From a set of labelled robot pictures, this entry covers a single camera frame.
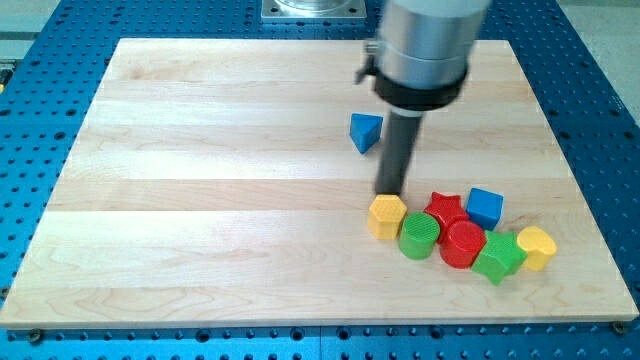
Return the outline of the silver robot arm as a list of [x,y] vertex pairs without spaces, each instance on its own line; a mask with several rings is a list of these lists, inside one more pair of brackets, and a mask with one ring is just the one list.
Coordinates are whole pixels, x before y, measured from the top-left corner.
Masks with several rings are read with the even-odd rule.
[[355,82],[404,117],[447,106],[459,95],[490,0],[388,0]]

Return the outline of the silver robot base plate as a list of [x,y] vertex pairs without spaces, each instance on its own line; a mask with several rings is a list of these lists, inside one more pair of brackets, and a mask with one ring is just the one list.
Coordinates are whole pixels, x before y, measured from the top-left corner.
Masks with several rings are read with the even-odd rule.
[[365,18],[364,0],[262,0],[263,19]]

